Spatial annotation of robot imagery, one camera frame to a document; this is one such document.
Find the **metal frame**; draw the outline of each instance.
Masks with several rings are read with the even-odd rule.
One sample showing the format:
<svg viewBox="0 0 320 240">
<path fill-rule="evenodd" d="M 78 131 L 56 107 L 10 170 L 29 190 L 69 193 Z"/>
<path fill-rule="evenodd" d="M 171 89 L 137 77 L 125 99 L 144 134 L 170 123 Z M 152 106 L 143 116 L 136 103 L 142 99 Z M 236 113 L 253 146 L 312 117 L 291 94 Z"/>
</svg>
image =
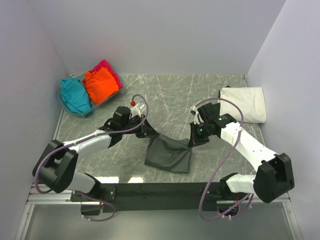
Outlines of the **metal frame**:
<svg viewBox="0 0 320 240">
<path fill-rule="evenodd" d="M 64 109 L 61 109 L 60 116 L 58 119 L 58 123 L 53 135 L 53 139 L 57 138 L 57 135 L 59 133 L 60 127 L 61 127 L 61 120 L 62 116 L 64 113 Z M 43 184 L 39 185 L 41 189 L 43 190 L 48 190 L 49 188 Z M 33 216 L 34 208 L 35 205 L 85 205 L 85 204 L 90 204 L 90 205 L 99 205 L 99 202 L 71 202 L 70 198 L 72 195 L 71 190 L 65 190 L 62 193 L 55 193 L 55 192 L 50 192 L 48 194 L 40 194 L 37 192 L 35 189 L 34 184 L 31 186 L 30 193 L 28 196 L 28 199 L 26 201 L 26 205 L 24 208 L 24 212 L 17 230 L 17 233 L 15 235 L 16 240 L 24 240 L 28 231 L 28 227 L 31 221 L 31 218 Z M 289 197 L 289 194 L 286 193 L 277 199 L 274 200 L 274 202 L 277 203 L 282 203 L 283 208 L 285 210 L 285 215 L 291 230 L 291 234 L 293 236 L 293 240 L 302 240 L 302 234 L 296 219 L 296 216 L 293 212 L 291 200 Z M 217 201 L 217 204 L 232 204 L 233 201 Z M 256 195 L 253 197 L 252 203 L 263 203 Z"/>
</svg>

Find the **teal cloth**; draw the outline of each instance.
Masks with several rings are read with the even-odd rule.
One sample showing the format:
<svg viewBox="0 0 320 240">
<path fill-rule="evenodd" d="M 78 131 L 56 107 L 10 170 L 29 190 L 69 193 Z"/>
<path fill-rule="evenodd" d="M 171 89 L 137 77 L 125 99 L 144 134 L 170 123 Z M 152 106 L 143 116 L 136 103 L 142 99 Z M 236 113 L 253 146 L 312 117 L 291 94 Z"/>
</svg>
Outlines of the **teal cloth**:
<svg viewBox="0 0 320 240">
<path fill-rule="evenodd" d="M 66 107 L 73 113 L 90 111 L 90 99 L 85 87 L 76 77 L 61 79 L 61 96 Z"/>
</svg>

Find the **marble table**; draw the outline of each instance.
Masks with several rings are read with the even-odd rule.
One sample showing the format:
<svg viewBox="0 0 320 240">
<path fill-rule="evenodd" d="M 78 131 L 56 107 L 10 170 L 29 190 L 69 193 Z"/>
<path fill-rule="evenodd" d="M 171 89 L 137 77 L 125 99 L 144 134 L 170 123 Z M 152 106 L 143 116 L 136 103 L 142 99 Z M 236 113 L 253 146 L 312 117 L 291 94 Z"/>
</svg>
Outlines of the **marble table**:
<svg viewBox="0 0 320 240">
<path fill-rule="evenodd" d="M 142 94 L 149 105 L 148 121 L 158 132 L 172 139 L 189 139 L 193 116 L 190 107 L 195 103 L 217 97 L 218 91 L 227 85 L 246 87 L 242 75 L 213 74 L 124 74 L 124 87 L 114 99 L 87 118 L 79 118 L 63 112 L 59 122 L 57 139 L 70 141 L 91 134 L 110 118 L 118 106 L 130 107 L 134 94 Z M 263 143 L 260 127 L 245 123 L 244 128 Z M 190 183 L 206 182 L 231 146 L 211 136 L 210 142 L 194 147 L 189 173 L 170 173 L 144 165 L 148 138 L 124 135 L 115 146 L 95 152 L 82 159 L 77 171 L 88 173 L 103 182 L 112 183 Z M 234 152 L 222 166 L 214 181 L 230 173 L 253 174 L 255 171 L 245 158 Z"/>
</svg>

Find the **white cloth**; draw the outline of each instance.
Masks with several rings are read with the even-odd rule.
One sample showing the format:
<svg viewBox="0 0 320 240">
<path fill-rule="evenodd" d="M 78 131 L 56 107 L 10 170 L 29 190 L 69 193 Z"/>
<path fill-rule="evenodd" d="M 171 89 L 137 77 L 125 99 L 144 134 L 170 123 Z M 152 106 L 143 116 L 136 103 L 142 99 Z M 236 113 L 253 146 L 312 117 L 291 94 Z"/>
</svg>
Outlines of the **white cloth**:
<svg viewBox="0 0 320 240">
<path fill-rule="evenodd" d="M 266 122 L 267 112 L 261 87 L 224 87 L 220 91 L 220 97 L 237 105 L 246 123 Z M 238 110 L 226 101 L 220 101 L 220 115 L 223 114 L 230 114 L 236 120 L 241 120 Z"/>
</svg>

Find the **clear plastic bin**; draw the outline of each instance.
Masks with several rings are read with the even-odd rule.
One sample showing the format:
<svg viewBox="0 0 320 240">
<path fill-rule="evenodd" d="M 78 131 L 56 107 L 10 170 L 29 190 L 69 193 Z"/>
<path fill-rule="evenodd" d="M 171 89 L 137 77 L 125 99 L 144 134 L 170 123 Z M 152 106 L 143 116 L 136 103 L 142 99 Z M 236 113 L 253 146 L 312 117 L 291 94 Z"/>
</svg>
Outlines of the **clear plastic bin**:
<svg viewBox="0 0 320 240">
<path fill-rule="evenodd" d="M 118 75 L 119 79 L 120 79 L 120 82 L 122 83 L 122 87 L 124 86 L 124 81 L 122 80 L 122 78 Z M 77 79 L 79 79 L 81 82 L 82 80 L 85 78 L 85 75 L 82 74 L 81 76 L 78 76 L 76 77 Z M 90 99 L 90 105 L 91 105 L 91 108 L 88 110 L 88 111 L 85 111 L 85 112 L 82 112 L 82 113 L 75 113 L 75 112 L 72 112 L 70 111 L 65 102 L 62 100 L 62 96 L 61 96 L 61 88 L 59 88 L 59 90 L 56 92 L 56 99 L 57 101 L 59 102 L 59 104 L 63 107 L 63 109 L 69 113 L 69 114 L 72 114 L 72 115 L 75 115 L 75 116 L 78 116 L 78 117 L 81 117 L 81 118 L 86 118 L 87 116 L 89 116 L 90 114 L 92 114 L 95 110 L 97 110 L 101 105 L 105 104 L 109 99 L 113 98 L 114 96 L 116 96 L 118 93 L 120 93 L 122 90 L 122 88 L 119 89 L 118 92 L 112 94 L 111 96 L 109 96 L 108 98 L 106 98 L 105 100 L 103 100 L 102 102 L 100 102 L 99 104 L 95 105 L 92 100 Z"/>
</svg>

